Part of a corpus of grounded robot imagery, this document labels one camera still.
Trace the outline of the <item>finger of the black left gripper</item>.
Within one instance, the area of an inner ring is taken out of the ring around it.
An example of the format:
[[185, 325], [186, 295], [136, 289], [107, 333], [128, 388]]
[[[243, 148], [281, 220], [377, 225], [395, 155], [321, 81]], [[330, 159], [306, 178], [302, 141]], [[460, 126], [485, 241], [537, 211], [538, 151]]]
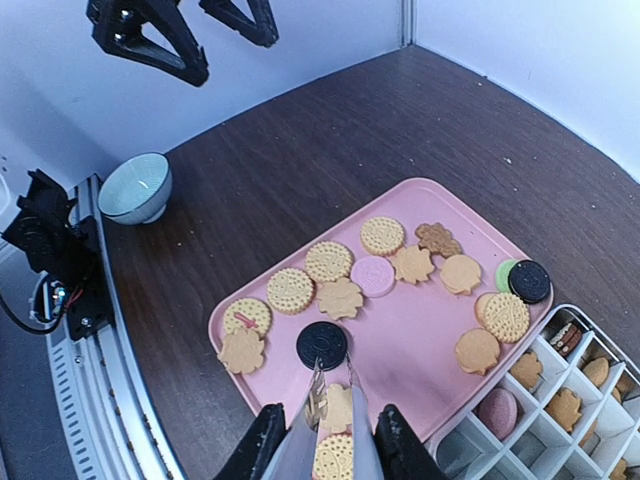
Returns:
[[159, 69], [192, 86], [209, 78], [204, 49], [174, 0], [90, 0], [92, 38], [107, 54]]
[[252, 17], [243, 13], [230, 0], [201, 0], [199, 6], [211, 17], [256, 46], [270, 48], [279, 39], [279, 32], [268, 0], [248, 0]]

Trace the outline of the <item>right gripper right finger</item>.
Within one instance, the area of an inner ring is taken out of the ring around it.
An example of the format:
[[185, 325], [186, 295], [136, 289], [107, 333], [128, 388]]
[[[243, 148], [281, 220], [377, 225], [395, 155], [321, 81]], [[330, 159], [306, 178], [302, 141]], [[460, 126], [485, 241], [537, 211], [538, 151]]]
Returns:
[[446, 479], [396, 405], [378, 415], [374, 442], [386, 480]]

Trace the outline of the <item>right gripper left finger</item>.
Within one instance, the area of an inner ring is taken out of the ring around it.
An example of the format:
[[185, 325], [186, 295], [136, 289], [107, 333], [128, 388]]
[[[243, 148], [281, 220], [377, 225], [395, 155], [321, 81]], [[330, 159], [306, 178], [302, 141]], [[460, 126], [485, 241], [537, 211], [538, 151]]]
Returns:
[[283, 404], [264, 406], [214, 479], [261, 479], [286, 434]]

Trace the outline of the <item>metal serving tongs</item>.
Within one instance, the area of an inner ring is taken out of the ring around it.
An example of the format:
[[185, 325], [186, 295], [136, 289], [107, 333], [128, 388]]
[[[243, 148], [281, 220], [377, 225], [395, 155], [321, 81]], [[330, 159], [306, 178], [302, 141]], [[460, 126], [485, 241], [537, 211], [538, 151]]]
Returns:
[[308, 395], [269, 461], [264, 479], [382, 479], [368, 402], [349, 356], [348, 384], [314, 368]]

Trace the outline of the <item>flower shaped tan cookie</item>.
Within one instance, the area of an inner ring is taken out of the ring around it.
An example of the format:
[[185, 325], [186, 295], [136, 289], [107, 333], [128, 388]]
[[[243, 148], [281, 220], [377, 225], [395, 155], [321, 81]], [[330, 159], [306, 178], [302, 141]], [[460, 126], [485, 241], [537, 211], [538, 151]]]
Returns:
[[338, 383], [331, 384], [327, 390], [326, 416], [320, 427], [331, 434], [345, 432], [353, 421], [353, 400], [350, 387]]

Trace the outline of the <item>chocolate swirl cookie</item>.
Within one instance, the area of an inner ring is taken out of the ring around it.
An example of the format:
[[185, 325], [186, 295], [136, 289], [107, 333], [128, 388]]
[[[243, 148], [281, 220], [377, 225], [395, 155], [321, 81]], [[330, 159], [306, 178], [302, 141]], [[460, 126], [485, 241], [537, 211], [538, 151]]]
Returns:
[[583, 332], [573, 322], [563, 326], [549, 341], [554, 350], [563, 358], [566, 358], [581, 342]]

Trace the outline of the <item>brown leaf shaped cookie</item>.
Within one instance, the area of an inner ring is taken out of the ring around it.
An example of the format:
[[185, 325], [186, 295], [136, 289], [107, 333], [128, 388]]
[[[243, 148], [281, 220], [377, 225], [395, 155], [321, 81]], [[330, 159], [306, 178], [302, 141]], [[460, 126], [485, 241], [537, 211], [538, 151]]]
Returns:
[[439, 222], [420, 224], [415, 229], [415, 235], [419, 239], [418, 246], [431, 254], [449, 258], [463, 252], [461, 244], [453, 237], [451, 231]]

